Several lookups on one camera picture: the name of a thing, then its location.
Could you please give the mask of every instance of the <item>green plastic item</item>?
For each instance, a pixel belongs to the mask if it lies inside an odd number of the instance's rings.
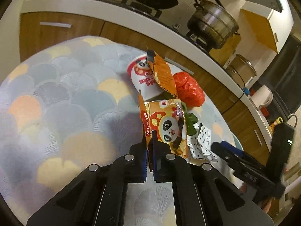
[[[185,102],[181,101],[181,105],[182,105],[182,109],[183,109],[184,114],[186,114],[187,113],[187,106],[186,106]]]
[[[186,128],[187,128],[187,135],[193,136],[197,133],[197,130],[193,126],[193,124],[197,123],[199,119],[193,113],[185,114],[186,119]]]

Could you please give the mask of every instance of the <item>orange snack bag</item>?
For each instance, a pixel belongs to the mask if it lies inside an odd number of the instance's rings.
[[[178,98],[173,75],[165,60],[153,50],[147,51],[146,59],[154,73],[154,79],[159,86],[169,92],[174,98]]]
[[[141,95],[141,90],[139,91],[138,95],[138,101],[139,101],[139,108],[140,108],[140,118],[143,123],[143,129],[145,132],[145,138],[146,138],[146,144],[148,145],[151,140],[151,130],[148,122],[148,116],[146,112],[146,107],[144,105],[143,97]]]

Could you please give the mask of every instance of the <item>snack wrapper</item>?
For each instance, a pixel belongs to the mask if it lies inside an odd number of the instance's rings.
[[[147,51],[146,59],[154,73],[154,79],[158,85],[169,92],[174,98],[178,98],[175,80],[165,60],[153,50]]]
[[[153,130],[158,140],[169,144],[172,153],[187,158],[186,125],[180,99],[153,101],[140,105],[147,145]]]

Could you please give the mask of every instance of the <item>cabinet door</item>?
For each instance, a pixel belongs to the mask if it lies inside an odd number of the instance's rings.
[[[220,89],[225,88],[222,83],[211,76],[207,71],[202,69],[193,61],[184,57],[182,54],[172,50],[167,57],[194,72],[193,78],[198,82],[200,87],[204,90],[209,98],[219,92]]]
[[[70,13],[21,14],[20,60],[22,62],[35,53],[66,40],[85,35],[99,36],[103,24],[103,20]]]
[[[283,48],[294,24],[288,1],[281,0],[281,4],[283,6],[282,13],[273,11],[269,18],[278,53]]]
[[[237,97],[224,85],[210,97],[211,101],[214,103],[219,112],[224,112],[228,108],[230,108],[236,101]]]
[[[236,108],[229,110],[232,113],[225,113],[224,118],[230,130],[239,139],[244,151],[265,165],[270,152],[249,110],[246,108],[242,112],[238,111],[244,109],[242,105],[243,103],[239,103]]]
[[[167,57],[171,52],[169,47],[148,36],[110,22],[105,22],[100,36],[143,51],[147,51],[148,48],[152,49],[163,58]]]

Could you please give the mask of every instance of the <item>white paper cup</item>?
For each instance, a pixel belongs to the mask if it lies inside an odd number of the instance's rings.
[[[154,79],[153,72],[146,61],[146,54],[135,58],[127,67],[137,91],[141,90],[144,101],[150,100],[164,92]]]

